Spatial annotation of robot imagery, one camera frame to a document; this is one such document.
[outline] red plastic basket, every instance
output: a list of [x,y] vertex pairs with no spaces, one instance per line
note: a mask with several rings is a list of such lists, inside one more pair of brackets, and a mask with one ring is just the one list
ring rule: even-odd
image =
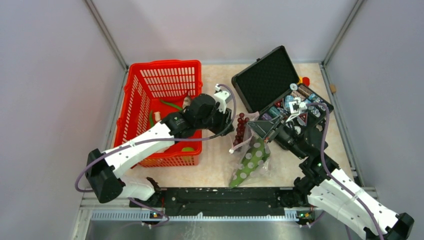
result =
[[[121,115],[116,125],[114,146],[117,147],[149,129],[149,114],[160,112],[164,118],[178,111],[161,100],[178,106],[185,96],[192,98],[202,93],[201,63],[198,60],[161,60],[134,63],[129,67]],[[202,131],[193,138],[201,138]],[[182,151],[190,147],[194,151]],[[143,167],[194,166],[199,163],[202,142],[179,142],[163,153],[154,153],[139,164]]]

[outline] black motor joint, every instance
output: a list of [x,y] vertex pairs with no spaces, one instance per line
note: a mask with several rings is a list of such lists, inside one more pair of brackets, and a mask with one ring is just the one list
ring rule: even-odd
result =
[[164,117],[162,123],[170,129],[169,134],[176,138],[189,138],[200,129],[210,130],[214,134],[225,130],[221,134],[224,136],[234,131],[230,125],[232,111],[227,108],[225,112],[220,112],[219,105],[212,96],[201,93],[185,109]]

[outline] yellow object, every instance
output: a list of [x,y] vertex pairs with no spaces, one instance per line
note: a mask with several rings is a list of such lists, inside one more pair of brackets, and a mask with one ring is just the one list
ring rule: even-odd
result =
[[195,150],[194,148],[186,146],[186,147],[183,147],[181,151],[183,151],[183,152],[194,152],[194,150]]
[[336,85],[334,85],[334,84],[330,84],[330,92],[332,93],[332,94],[335,94],[336,93],[336,91],[337,91],[337,89],[336,89]]
[[157,112],[154,113],[154,120],[156,122],[160,122],[161,121],[161,112],[160,111],[157,111]]

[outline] white wall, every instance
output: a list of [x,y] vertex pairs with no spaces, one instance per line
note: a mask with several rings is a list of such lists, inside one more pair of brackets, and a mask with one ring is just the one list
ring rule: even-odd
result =
[[367,186],[424,236],[424,1],[367,1],[328,67]]
[[81,0],[0,3],[0,239],[69,239],[122,83]]
[[94,0],[125,60],[321,61],[355,0]]

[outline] bunch of grapes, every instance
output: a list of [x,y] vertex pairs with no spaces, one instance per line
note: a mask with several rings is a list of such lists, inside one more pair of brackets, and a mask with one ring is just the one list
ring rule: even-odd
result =
[[233,146],[243,142],[243,137],[245,136],[245,129],[246,129],[246,123],[249,122],[249,118],[246,117],[245,118],[245,114],[244,113],[240,113],[239,118],[237,119],[237,129],[236,132],[237,134],[235,135],[235,139],[234,142],[232,143]]

